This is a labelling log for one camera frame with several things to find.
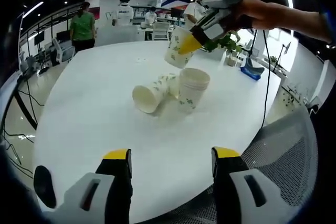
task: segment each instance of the white shirt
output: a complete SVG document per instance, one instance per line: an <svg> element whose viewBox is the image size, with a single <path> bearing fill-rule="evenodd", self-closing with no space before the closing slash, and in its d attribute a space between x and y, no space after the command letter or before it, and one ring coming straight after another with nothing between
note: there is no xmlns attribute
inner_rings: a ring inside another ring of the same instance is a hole
<svg viewBox="0 0 336 224"><path fill-rule="evenodd" d="M116 26L130 26L132 25L134 11L128 3L121 3L117 10L113 12L113 19L116 19Z"/></svg>
<svg viewBox="0 0 336 224"><path fill-rule="evenodd" d="M156 21L156 19L157 19L156 13L147 12L146 15L145 15L145 22L148 25L154 23Z"/></svg>
<svg viewBox="0 0 336 224"><path fill-rule="evenodd" d="M192 2L188 4L187 8L184 11L184 15L186 14L194 16L197 21L203 18L206 14L206 9L204 6L200 5L198 2ZM195 24L192 23L187 17L185 17L185 26L188 30L190 30Z"/></svg>

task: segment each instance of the tipped-over paper cup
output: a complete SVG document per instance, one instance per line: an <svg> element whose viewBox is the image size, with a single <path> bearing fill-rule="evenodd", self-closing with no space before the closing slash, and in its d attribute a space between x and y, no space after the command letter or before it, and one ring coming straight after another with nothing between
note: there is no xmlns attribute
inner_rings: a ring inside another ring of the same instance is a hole
<svg viewBox="0 0 336 224"><path fill-rule="evenodd" d="M178 51L182 42L189 36L192 36L190 31L180 26L176 26L172 34L172 39L169 42L164 60L175 67L184 68L194 53L190 52L189 54L180 55Z"/></svg>
<svg viewBox="0 0 336 224"><path fill-rule="evenodd" d="M178 98L179 97L179 85L178 85L178 81L179 81L179 77L174 74L174 73L169 73L166 75L162 75L159 77L159 80L165 80L168 83L168 87L169 87L169 94L171 94L172 96Z"/></svg>
<svg viewBox="0 0 336 224"><path fill-rule="evenodd" d="M179 110L192 113L207 89L210 76L201 70L185 68L180 73Z"/></svg>
<svg viewBox="0 0 336 224"><path fill-rule="evenodd" d="M168 83L162 79L146 86L136 86L133 89L132 97L139 110L145 113L153 113L168 94L168 91Z"/></svg>

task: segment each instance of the green shirt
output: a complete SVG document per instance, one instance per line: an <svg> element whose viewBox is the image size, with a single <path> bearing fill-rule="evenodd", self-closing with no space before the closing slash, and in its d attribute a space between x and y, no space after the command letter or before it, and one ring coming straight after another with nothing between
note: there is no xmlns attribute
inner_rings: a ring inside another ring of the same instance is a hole
<svg viewBox="0 0 336 224"><path fill-rule="evenodd" d="M95 25L94 15L89 12L83 13L81 17L75 15L72 18L70 29L73 29L73 40L93 39L92 26Z"/></svg>

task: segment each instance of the round table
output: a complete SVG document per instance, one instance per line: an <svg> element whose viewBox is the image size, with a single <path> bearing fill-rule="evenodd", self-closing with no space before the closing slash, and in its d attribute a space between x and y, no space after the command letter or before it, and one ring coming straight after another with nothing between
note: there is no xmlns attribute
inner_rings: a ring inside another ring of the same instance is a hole
<svg viewBox="0 0 336 224"><path fill-rule="evenodd" d="M144 41L92 48L79 52L65 68L39 120L34 151L35 167L50 170L57 206L67 189L96 171L103 155L130 148L130 222L145 221L212 184L212 147L242 153L250 144L264 116L267 69L255 81L198 51L188 67L206 71L211 82L193 114L179 112L172 98L152 115L135 108L136 85L179 73L163 59L167 46L167 41ZM271 73L267 112L279 84Z"/></svg>

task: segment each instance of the potted plant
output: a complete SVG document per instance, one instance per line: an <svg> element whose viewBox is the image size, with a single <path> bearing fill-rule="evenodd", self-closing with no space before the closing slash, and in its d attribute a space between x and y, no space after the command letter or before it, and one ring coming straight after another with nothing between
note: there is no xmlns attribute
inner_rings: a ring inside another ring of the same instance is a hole
<svg viewBox="0 0 336 224"><path fill-rule="evenodd" d="M231 39L231 35L235 35L237 38L237 41L234 41ZM230 31L227 35L225 35L223 38L218 40L210 40L207 42L203 48L207 52L212 52L216 48L225 48L226 50L226 57L227 57L227 64L229 66L234 66L236 61L235 58L237 58L240 53L242 52L241 46L239 46L237 43L240 41L240 36L236 31Z"/></svg>

